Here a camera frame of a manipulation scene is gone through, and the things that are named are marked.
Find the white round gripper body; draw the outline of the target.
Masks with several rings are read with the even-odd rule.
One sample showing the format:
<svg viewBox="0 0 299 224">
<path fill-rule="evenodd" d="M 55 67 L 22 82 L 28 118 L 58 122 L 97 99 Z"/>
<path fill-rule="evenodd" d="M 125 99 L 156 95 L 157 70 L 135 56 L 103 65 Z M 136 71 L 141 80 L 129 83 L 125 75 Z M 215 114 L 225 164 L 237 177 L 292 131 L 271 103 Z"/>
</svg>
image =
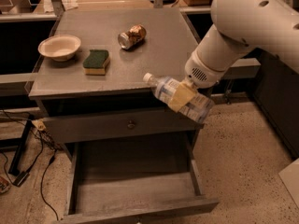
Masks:
<svg viewBox="0 0 299 224">
<path fill-rule="evenodd" d="M 206 55 L 196 49 L 185 64 L 186 79 L 199 89 L 214 86 L 228 69 L 228 60 L 221 55 Z"/>
</svg>

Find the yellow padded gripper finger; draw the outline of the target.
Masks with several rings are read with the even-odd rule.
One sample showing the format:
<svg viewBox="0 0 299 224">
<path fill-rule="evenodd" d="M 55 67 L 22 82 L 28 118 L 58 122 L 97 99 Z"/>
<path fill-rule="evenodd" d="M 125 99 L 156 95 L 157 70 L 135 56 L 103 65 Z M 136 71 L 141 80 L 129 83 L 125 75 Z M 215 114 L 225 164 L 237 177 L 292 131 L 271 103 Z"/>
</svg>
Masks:
<svg viewBox="0 0 299 224">
<path fill-rule="evenodd" d="M 192 82 L 183 80 L 179 82 L 174 95 L 170 99 L 168 106 L 175 112 L 185 106 L 197 93 L 197 89 Z"/>
</svg>

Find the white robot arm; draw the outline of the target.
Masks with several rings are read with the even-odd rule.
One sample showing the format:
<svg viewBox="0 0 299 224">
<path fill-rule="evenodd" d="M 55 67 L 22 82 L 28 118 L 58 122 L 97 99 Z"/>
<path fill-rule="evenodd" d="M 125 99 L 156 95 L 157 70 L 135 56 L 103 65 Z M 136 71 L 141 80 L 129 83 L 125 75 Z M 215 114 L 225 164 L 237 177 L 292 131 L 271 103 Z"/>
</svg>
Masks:
<svg viewBox="0 0 299 224">
<path fill-rule="evenodd" d="M 292 0 L 213 0 L 210 15 L 213 25 L 186 62 L 185 79 L 170 100 L 174 111 L 256 48 L 299 73 L 299 13 Z"/>
</svg>

